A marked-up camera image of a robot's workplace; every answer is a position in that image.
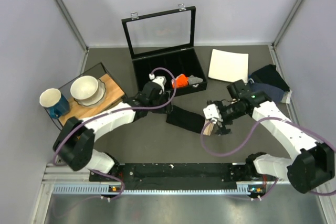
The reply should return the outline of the black underwear beige waistband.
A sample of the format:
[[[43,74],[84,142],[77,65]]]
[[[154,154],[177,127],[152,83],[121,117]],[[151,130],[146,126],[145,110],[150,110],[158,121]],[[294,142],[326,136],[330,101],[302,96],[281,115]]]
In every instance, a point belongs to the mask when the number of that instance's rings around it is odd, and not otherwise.
[[[204,125],[208,122],[202,115],[173,106],[171,113],[166,117],[166,123],[182,129],[201,134]]]

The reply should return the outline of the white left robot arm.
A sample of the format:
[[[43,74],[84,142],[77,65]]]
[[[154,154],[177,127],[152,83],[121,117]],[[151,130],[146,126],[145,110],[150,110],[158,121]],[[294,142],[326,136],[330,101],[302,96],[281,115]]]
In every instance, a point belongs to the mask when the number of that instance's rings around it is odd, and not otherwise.
[[[149,112],[167,113],[170,93],[164,90],[166,79],[155,77],[147,82],[142,91],[96,116],[66,121],[59,133],[53,150],[73,171],[89,169],[99,171],[107,180],[119,174],[119,163],[111,155],[98,152],[94,143],[100,137],[125,124],[133,123]]]

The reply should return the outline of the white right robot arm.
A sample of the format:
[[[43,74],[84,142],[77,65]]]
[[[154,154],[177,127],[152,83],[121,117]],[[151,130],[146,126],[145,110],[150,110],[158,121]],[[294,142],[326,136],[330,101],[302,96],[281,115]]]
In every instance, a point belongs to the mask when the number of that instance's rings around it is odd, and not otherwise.
[[[245,174],[252,180],[271,175],[287,180],[295,190],[307,193],[335,177],[334,149],[325,141],[317,141],[308,130],[300,129],[278,109],[263,91],[253,91],[243,80],[227,86],[235,101],[223,105],[222,101],[208,101],[205,117],[218,125],[219,134],[228,134],[227,125],[249,115],[267,129],[285,148],[289,158],[265,153],[251,154],[246,160]]]

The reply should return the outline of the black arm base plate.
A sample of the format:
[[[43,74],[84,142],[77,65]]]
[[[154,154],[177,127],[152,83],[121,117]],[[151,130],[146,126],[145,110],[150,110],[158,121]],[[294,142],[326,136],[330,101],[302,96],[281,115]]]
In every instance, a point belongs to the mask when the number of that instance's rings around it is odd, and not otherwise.
[[[232,163],[127,163],[116,175],[126,189],[232,189],[251,181],[244,164]]]

